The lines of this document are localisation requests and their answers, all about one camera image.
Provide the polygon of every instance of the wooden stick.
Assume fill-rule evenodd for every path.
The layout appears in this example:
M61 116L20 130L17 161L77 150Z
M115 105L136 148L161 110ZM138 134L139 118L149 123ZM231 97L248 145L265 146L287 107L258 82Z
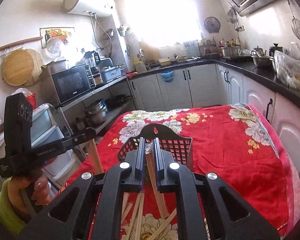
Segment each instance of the wooden stick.
M43 37L35 37L35 38L25 39L25 40L21 40L21 41L16 41L16 42L9 43L7 45L4 45L4 46L0 47L0 51L5 50L5 49L10 48L10 47L13 47L13 46L23 44L23 43L32 42L32 41L40 41L42 39L43 39Z
M149 171L149 177L151 180L152 189L154 192L154 197L157 202L160 216L161 216L161 218L166 218L169 215L169 212L168 212L167 206L164 202L163 194L160 194L160 192L157 191L153 152L146 153L146 161L147 161L147 167L148 167L148 171Z
M125 192L123 194L122 213L121 213L121 215L123 215L123 212L126 210L126 205L127 205L127 202L128 202L128 198L129 198L129 193Z
M127 206L127 209L123 212L123 214L121 216L121 223L123 223L123 221L126 219L126 217L128 216L131 208L132 208L132 203L129 203L129 205Z
M166 227L174 219L176 214L177 214L177 209L175 208L174 211L167 218L167 220L147 240L155 240L166 229Z
M104 173L104 170L102 168L102 164L100 161L100 157L98 154L98 150L96 147L96 142L94 139L90 140L88 142L88 155L91 157L93 163L94 163L94 175Z
M139 194L141 194L141 199L140 199L140 205L139 205L135 240L140 240L141 226L142 226L142 215L143 215L143 204L145 202L145 194L144 193L139 193Z
M131 219L130 219L129 230L127 232L126 240L130 239L130 235L131 235L131 232L132 232L133 224L134 224L134 221L136 219L137 212L138 212L138 209L139 209L140 198L141 198L141 195L138 194L136 203L134 204L132 216L131 216Z

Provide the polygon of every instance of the black countertop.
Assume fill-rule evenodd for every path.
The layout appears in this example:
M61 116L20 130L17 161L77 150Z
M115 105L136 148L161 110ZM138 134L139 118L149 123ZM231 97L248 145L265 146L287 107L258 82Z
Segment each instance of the black countertop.
M257 68L252 61L246 62L235 62L235 61L226 61L224 59L198 59L190 60L182 63L173 63L167 67L154 68L145 73L138 74L133 76L130 79L135 79L143 76L148 76L151 74L165 73L172 70L177 70L186 67L206 65L206 64L220 64L226 68L233 69L237 72L242 73L243 75L253 79L254 81L260 83L261 85L269 88L270 90L277 92L295 104L300 108L300 90L294 88L288 88L287 85L283 84L278 78L276 73L272 68Z

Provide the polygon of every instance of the water heater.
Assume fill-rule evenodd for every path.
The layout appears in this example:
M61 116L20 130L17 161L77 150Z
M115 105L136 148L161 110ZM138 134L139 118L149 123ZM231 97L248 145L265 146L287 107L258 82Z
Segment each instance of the water heater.
M105 17L112 14L113 0L63 0L62 10L66 13L89 15L96 13L97 17Z

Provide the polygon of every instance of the window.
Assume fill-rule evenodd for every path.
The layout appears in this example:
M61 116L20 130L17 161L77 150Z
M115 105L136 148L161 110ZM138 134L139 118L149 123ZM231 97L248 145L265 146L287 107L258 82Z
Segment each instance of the window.
M129 0L129 7L131 28L149 45L159 48L200 37L189 0Z

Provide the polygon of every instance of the fruit picture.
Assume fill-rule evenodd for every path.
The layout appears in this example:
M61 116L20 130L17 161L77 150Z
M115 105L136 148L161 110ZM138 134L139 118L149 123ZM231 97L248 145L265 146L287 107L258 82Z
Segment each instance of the fruit picture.
M42 48L46 47L46 43L50 38L57 38L61 40L65 45L71 42L71 38L74 34L74 28L69 27L57 27L57 28L41 28L40 35L43 37L41 40Z

